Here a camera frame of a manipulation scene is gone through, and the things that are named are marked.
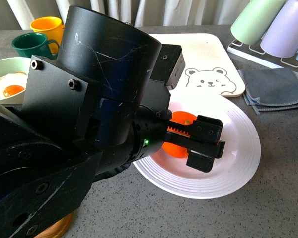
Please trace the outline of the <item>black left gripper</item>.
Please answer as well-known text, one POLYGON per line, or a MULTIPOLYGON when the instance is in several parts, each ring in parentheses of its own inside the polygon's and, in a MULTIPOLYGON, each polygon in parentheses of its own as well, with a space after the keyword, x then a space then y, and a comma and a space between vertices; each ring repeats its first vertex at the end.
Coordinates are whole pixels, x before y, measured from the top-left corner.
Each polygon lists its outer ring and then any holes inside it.
POLYGON ((187 149, 186 165, 199 171, 211 171, 214 160, 222 157, 225 142, 220 140, 223 123, 202 115, 191 125, 169 121, 165 142, 187 149))

